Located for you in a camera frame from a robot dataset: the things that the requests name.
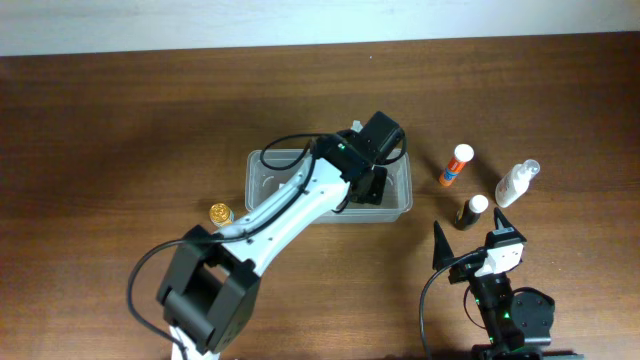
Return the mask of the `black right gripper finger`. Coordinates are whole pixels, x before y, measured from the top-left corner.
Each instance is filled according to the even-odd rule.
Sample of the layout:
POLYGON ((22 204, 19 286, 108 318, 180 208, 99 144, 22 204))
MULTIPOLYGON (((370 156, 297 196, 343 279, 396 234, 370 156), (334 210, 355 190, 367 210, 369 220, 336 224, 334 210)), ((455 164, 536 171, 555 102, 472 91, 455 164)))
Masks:
POLYGON ((440 271, 450 266, 454 261, 454 254, 438 221, 434 222, 434 251, 432 268, 440 271))
POLYGON ((526 242, 526 238, 515 228, 514 225, 506 218, 502 211, 496 207, 494 209, 494 223, 496 229, 492 232, 496 242, 504 243, 522 243, 526 242))

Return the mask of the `white spray bottle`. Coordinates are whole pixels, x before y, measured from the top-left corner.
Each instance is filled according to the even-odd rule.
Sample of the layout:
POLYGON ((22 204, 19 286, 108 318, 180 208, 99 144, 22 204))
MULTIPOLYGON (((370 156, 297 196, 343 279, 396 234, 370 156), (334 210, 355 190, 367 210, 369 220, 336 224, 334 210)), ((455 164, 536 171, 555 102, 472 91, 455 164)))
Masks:
POLYGON ((502 208, 509 207, 529 188, 531 180, 540 172, 540 164, 528 159, 516 164, 497 184, 495 200, 502 208))

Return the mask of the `small gold-lidded jar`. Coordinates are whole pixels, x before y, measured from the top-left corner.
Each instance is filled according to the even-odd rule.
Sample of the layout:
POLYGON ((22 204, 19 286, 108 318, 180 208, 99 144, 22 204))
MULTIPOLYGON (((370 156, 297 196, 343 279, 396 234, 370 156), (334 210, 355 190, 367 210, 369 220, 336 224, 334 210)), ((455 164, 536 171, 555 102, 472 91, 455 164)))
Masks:
POLYGON ((209 209, 209 219, 217 227, 231 225, 234 222, 234 213, 224 203, 216 203, 209 209))

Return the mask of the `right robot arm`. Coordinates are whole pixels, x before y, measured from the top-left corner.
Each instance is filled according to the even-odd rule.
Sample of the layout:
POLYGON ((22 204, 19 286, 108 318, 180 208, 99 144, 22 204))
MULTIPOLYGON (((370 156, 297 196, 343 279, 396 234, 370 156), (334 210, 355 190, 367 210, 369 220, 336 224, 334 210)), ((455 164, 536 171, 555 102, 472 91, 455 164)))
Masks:
POLYGON ((521 264, 527 240, 498 208, 494 224, 482 247, 456 257, 435 223, 432 268, 437 276, 447 271, 451 284, 466 283, 474 297, 489 343, 473 346, 473 359, 541 359, 551 343, 555 301, 531 287, 511 287, 507 273, 521 264))

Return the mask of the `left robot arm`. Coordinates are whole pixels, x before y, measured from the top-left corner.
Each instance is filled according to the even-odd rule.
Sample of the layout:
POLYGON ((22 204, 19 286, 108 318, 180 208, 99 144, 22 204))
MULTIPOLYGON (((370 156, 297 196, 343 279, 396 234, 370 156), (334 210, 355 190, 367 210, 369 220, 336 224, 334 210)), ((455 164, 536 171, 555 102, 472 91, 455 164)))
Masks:
POLYGON ((261 278, 306 227, 349 202, 378 205, 386 165, 406 148, 398 123, 375 113, 359 130, 319 136, 300 168, 249 214, 214 233, 194 227, 181 240, 157 300, 185 359, 218 355, 252 316, 261 278))

